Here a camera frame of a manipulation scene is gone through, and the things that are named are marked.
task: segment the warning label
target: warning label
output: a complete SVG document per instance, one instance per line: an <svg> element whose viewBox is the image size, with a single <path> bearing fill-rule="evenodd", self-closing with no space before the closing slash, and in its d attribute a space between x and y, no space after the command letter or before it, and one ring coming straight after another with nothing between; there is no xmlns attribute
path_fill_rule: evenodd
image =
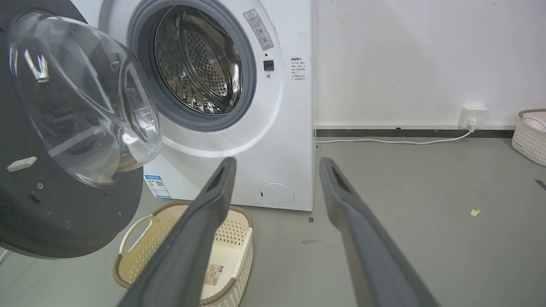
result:
<svg viewBox="0 0 546 307"><path fill-rule="evenodd" d="M218 283L218 279L220 279L220 275L222 275L223 270L223 265L209 263L209 267L207 268L205 276L205 284L209 286L216 286L216 284Z"/></svg>
<svg viewBox="0 0 546 307"><path fill-rule="evenodd" d="M292 80L305 80L307 78L305 61L303 61L301 57L292 57L290 63L292 66Z"/></svg>
<svg viewBox="0 0 546 307"><path fill-rule="evenodd" d="M258 38L258 41L262 46L262 50L273 48L273 42L271 41L269 32L265 29L264 23L262 22L260 16L258 16L258 13L256 13L256 10L252 9L245 12L243 15L245 16L246 21L248 21L250 27L252 27L254 30L254 34L256 34L256 38Z"/></svg>
<svg viewBox="0 0 546 307"><path fill-rule="evenodd" d="M144 175L148 185L156 197L171 198L169 191L165 187L165 183L160 176Z"/></svg>

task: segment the black baseboard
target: black baseboard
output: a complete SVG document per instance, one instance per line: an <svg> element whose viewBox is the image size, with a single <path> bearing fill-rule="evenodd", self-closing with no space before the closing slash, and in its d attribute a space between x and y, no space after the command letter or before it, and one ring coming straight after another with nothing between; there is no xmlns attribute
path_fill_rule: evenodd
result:
<svg viewBox="0 0 546 307"><path fill-rule="evenodd" d="M324 129L317 130L317 137L367 138L367 137L405 137L405 138L457 138L468 130L402 130L402 129ZM476 130L468 138L511 138L513 130Z"/></svg>

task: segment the stainless steel drum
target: stainless steel drum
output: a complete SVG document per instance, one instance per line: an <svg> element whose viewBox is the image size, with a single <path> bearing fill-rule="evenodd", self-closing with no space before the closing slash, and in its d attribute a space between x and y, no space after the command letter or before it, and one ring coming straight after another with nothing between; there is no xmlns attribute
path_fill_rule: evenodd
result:
<svg viewBox="0 0 546 307"><path fill-rule="evenodd" d="M184 105L207 114L227 114L241 95L241 60L225 29L206 13L170 8L154 37L161 78Z"/></svg>

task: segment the basket bottom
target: basket bottom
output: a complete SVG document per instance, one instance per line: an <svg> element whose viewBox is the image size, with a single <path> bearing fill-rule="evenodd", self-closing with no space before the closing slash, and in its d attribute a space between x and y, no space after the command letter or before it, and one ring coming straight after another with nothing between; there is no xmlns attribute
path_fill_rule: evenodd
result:
<svg viewBox="0 0 546 307"><path fill-rule="evenodd" d="M212 245L201 299L215 295L228 284L235 272L240 252L240 247L231 244L214 243Z"/></svg>

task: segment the plastic basket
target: plastic basket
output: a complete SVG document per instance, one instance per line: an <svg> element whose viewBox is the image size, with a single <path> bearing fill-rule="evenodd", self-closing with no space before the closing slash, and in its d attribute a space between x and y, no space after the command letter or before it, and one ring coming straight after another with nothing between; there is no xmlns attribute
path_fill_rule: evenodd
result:
<svg viewBox="0 0 546 307"><path fill-rule="evenodd" d="M114 280L120 286L130 288L189 204L188 201L170 203L129 228L112 270ZM145 222L148 226L144 232L126 250L129 236ZM231 206L215 234L199 306L239 305L252 267L252 229L250 215Z"/></svg>
<svg viewBox="0 0 546 307"><path fill-rule="evenodd" d="M546 109L524 110L519 113L521 120L514 131L512 147L531 161L546 166L546 125L544 119L537 117L541 113L546 113Z"/></svg>

